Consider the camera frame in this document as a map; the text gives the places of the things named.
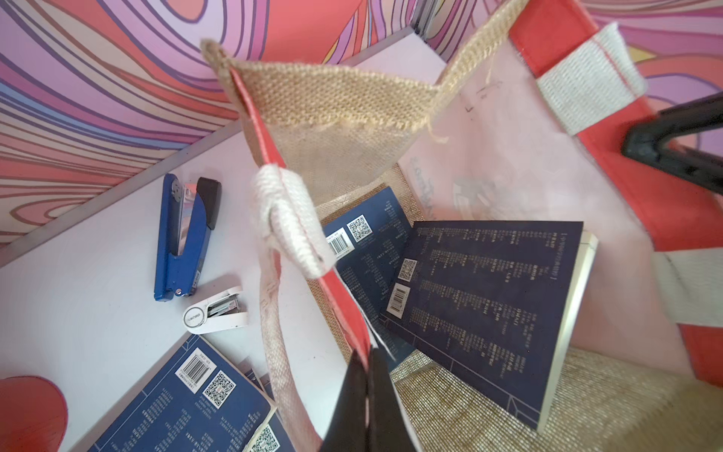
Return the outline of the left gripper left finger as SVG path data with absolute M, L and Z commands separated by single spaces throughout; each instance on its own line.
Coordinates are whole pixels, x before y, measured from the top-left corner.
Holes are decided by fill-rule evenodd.
M 357 352 L 345 378 L 321 452 L 367 450 L 367 373 Z

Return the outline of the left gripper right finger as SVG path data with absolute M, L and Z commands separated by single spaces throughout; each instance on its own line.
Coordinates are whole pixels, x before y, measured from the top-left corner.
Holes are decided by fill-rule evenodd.
M 372 348 L 368 371 L 368 450 L 416 451 L 405 424 L 386 360 L 379 348 Z

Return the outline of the blue book yellow label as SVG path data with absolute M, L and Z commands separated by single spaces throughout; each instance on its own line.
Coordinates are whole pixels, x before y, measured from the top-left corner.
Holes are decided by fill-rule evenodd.
M 337 271 L 378 337 L 389 348 L 387 367 L 394 370 L 413 352 L 406 341 L 390 333 L 383 313 L 402 265 L 402 254 L 412 231 L 391 188 L 323 225 L 337 259 Z

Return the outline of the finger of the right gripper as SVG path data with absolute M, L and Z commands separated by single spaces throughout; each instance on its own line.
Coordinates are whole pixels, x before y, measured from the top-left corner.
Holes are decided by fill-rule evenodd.
M 621 153 L 649 167 L 722 193 L 722 158 L 679 143 L 679 137 L 722 128 L 720 93 L 659 112 L 657 118 L 630 128 Z

